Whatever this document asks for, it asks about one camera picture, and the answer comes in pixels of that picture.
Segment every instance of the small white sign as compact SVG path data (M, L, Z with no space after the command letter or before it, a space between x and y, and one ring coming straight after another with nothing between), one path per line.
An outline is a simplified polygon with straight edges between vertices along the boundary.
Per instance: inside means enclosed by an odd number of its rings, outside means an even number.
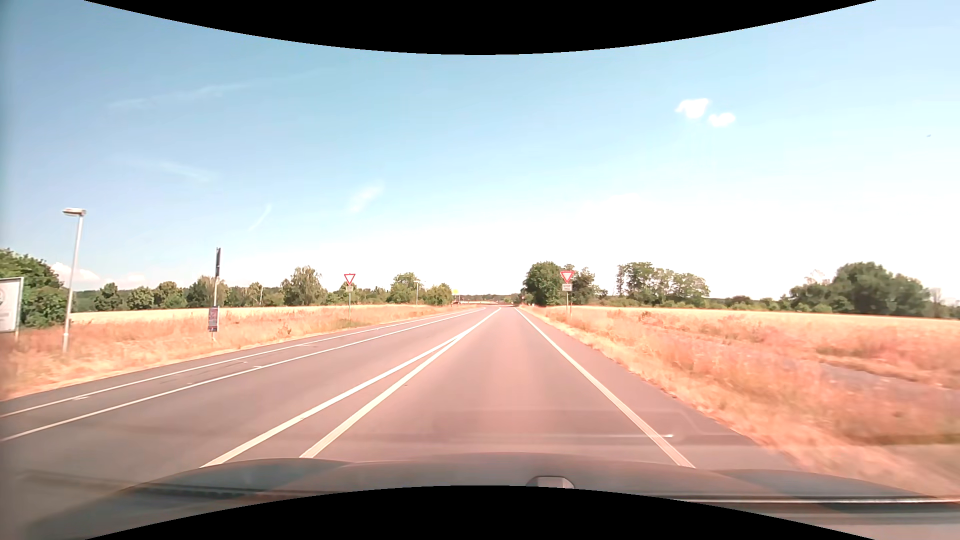
M16 331L22 299L23 278L0 279L0 331Z

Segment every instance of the lamp post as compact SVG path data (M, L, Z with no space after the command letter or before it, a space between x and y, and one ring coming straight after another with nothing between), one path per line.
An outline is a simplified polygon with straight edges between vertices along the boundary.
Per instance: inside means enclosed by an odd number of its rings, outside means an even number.
M80 257L80 233L84 229L85 209L63 209L65 215L77 216L77 241L73 246L73 266L70 268L69 293L66 297L66 317L63 321L63 353L66 354L70 340L70 311L73 309L73 277L77 275L77 259Z

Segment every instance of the car hood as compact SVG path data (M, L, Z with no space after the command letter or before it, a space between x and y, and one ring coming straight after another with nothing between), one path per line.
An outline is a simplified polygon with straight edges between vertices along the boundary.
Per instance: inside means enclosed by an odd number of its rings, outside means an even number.
M567 487L695 503L935 502L856 479L776 470L707 471L565 454L442 454L390 461L238 461L123 489L34 523L31 540L88 538L209 511L362 490L428 486Z

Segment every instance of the road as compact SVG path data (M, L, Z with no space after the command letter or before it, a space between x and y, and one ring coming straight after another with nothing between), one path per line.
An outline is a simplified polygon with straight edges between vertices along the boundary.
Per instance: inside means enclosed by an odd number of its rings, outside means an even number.
M231 460L496 451L795 469L541 320L478 307L4 402L0 507L17 528Z

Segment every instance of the dry grass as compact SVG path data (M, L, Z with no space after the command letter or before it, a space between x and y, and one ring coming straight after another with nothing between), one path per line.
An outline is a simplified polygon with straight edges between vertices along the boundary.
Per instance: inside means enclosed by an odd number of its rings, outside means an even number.
M584 313L597 309L607 310L578 307ZM793 357L960 388L960 321L782 311L627 309L645 312L641 322L651 327L755 343Z
M355 306L222 308L216 341L206 332L206 309L77 313L70 352L60 353L61 327L24 331L3 344L0 399L97 380L286 339L472 307Z
M951 390L931 386L906 397L907 383L864 385L865 378L879 378L863 374L845 380L843 370L810 353L825 343L858 343L867 331L886 332L880 354L898 358L901 367L917 366L925 360L908 351L945 349L914 340L937 336L954 343L955 322L606 307L576 307L568 321L562 307L525 309L808 470L960 494L960 471L945 466L960 462L960 416L947 405Z

